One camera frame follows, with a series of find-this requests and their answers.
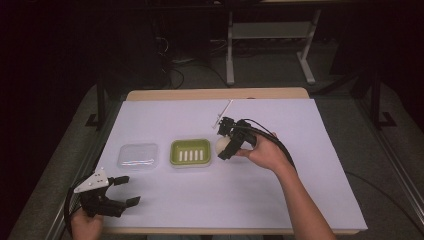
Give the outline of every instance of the forearm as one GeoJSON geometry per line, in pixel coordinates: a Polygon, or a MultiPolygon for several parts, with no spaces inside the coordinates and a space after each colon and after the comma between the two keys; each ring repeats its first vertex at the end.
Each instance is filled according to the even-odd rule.
{"type": "Polygon", "coordinates": [[[281,166],[274,173],[283,188],[296,239],[335,239],[294,168],[281,166]]]}

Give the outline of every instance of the person's left hand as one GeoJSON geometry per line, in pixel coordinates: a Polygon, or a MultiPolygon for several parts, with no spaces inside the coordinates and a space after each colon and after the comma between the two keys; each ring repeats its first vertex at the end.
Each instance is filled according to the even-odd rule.
{"type": "Polygon", "coordinates": [[[71,218],[72,235],[75,240],[97,240],[102,234],[103,216],[89,217],[82,209],[78,209],[71,218]]]}

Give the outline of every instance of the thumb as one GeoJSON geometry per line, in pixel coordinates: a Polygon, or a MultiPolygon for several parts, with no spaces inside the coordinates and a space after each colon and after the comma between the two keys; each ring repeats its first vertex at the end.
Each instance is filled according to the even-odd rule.
{"type": "Polygon", "coordinates": [[[249,158],[250,153],[252,152],[252,150],[247,150],[247,149],[239,149],[236,152],[236,156],[240,156],[240,157],[247,157],[249,158]]]}

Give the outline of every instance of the transparent lid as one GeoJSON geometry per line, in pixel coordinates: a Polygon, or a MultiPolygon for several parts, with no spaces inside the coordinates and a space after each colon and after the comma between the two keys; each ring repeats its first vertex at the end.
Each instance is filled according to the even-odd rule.
{"type": "Polygon", "coordinates": [[[127,144],[119,151],[118,167],[127,170],[151,170],[158,165],[157,155],[157,144],[127,144]]]}

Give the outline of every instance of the table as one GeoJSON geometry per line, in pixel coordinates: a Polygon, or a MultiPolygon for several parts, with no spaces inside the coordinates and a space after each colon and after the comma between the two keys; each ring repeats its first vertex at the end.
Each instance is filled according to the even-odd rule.
{"type": "Polygon", "coordinates": [[[280,135],[299,177],[335,233],[354,234],[367,228],[314,100],[307,98],[304,89],[289,88],[130,93],[97,168],[104,168],[108,177],[130,176],[128,184],[108,190],[111,199],[141,196],[141,201],[121,218],[105,218],[105,231],[293,233],[281,187],[271,171],[245,158],[222,161],[214,152],[205,168],[175,169],[169,163],[170,146],[177,139],[205,138],[213,149],[219,136],[211,126],[229,98],[234,101],[226,116],[253,118],[280,135]],[[120,169],[119,150],[128,143],[156,143],[159,165],[153,170],[120,169]]]}

